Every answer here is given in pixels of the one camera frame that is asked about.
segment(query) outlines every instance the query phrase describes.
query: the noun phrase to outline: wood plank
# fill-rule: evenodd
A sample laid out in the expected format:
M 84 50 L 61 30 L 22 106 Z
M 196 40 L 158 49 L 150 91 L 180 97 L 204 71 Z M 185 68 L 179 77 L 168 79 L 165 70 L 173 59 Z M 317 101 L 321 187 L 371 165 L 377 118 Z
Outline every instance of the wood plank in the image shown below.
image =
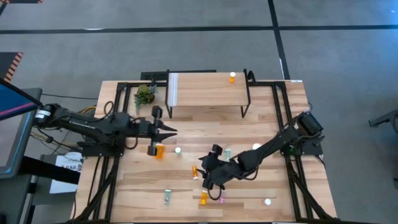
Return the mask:
M 248 94 L 244 73 L 237 72 L 234 80 L 229 82 L 228 72 L 179 73 L 177 106 L 245 106 Z

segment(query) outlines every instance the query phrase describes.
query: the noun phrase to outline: orange cup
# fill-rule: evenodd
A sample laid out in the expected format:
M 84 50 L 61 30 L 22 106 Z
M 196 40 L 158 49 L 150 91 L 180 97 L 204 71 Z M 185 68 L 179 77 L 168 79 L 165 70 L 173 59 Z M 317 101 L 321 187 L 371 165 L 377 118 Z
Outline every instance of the orange cup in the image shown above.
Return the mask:
M 234 72 L 231 72 L 231 73 L 229 74 L 229 82 L 230 82 L 230 83 L 234 83 L 234 81 L 235 81 L 235 76 L 236 76 L 236 73 L 234 73 Z
M 201 205 L 206 205 L 206 200 L 207 200 L 207 192 L 205 190 L 202 190 L 201 191 L 200 204 Z
M 157 153 L 156 156 L 154 156 L 155 159 L 162 159 L 164 155 L 164 145 L 162 144 L 156 144 L 156 149 Z
M 197 167 L 196 166 L 192 166 L 192 174 L 193 174 L 193 179 L 194 180 L 198 180 L 198 171 L 197 171 Z

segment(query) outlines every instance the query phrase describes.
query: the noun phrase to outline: label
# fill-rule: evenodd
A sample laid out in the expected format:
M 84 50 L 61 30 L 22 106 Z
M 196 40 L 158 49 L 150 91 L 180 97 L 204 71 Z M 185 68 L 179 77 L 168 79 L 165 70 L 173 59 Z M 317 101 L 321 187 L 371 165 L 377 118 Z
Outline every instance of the label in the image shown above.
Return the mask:
M 35 118 L 43 119 L 43 118 L 44 118 L 44 115 L 43 115 L 43 114 L 36 114 Z
M 44 110 L 38 110 L 38 111 L 36 112 L 36 114 L 43 114 L 43 115 L 46 115 L 46 116 L 50 116 L 50 115 L 51 115 L 50 112 L 44 111 Z

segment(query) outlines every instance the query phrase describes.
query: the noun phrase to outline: small vial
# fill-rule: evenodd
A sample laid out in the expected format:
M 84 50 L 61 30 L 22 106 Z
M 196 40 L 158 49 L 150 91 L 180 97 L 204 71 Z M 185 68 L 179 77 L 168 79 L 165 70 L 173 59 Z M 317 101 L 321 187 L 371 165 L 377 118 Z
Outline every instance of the small vial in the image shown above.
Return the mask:
M 271 205 L 271 199 L 267 198 L 263 201 L 265 205 Z
M 201 205 L 206 205 L 206 200 L 207 200 L 207 192 L 206 192 L 206 190 L 202 190 L 201 191 L 200 204 Z
M 231 158 L 231 150 L 225 149 L 225 161 L 228 161 Z
M 198 171 L 197 171 L 197 167 L 196 166 L 192 166 L 192 174 L 193 174 L 193 179 L 194 180 L 198 180 Z
M 234 81 L 235 81 L 235 76 L 236 76 L 236 73 L 234 73 L 234 72 L 231 72 L 231 73 L 229 74 L 229 82 L 230 82 L 230 83 L 234 83 Z
M 180 147 L 176 147 L 174 151 L 175 151 L 175 153 L 177 153 L 177 155 L 181 155 L 182 154 L 182 151 L 181 151 Z
M 221 191 L 220 203 L 225 203 L 225 190 Z
M 164 204 L 168 205 L 170 203 L 170 196 L 172 194 L 172 191 L 169 189 L 164 190 L 165 196 L 164 196 Z
M 254 143 L 252 149 L 256 150 L 256 149 L 260 148 L 260 146 L 261 145 L 259 143 Z
M 162 159 L 164 155 L 164 145 L 163 144 L 156 144 L 156 156 L 155 159 Z

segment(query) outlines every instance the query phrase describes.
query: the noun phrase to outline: gray floor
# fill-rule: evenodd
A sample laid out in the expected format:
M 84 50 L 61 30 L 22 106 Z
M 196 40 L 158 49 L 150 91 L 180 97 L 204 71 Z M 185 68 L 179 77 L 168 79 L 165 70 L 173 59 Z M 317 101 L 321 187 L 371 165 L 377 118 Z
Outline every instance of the gray floor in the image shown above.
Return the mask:
M 280 26 L 398 24 L 396 1 L 277 0 Z M 45 0 L 10 4 L 0 29 L 270 26 L 266 0 Z M 396 223 L 398 138 L 368 119 L 398 109 L 398 30 L 282 31 L 291 79 L 302 79 L 325 128 L 326 171 L 338 216 Z M 273 31 L 0 35 L 0 52 L 24 52 L 13 84 L 95 97 L 103 80 L 134 80 L 153 70 L 249 68 L 281 79 Z M 95 101 L 43 97 L 72 110 Z M 57 139 L 65 133 L 55 133 Z M 30 141 L 27 154 L 50 151 Z M 71 203 L 42 207 L 34 223 L 65 221 Z M 51 211 L 56 215 L 48 216 Z

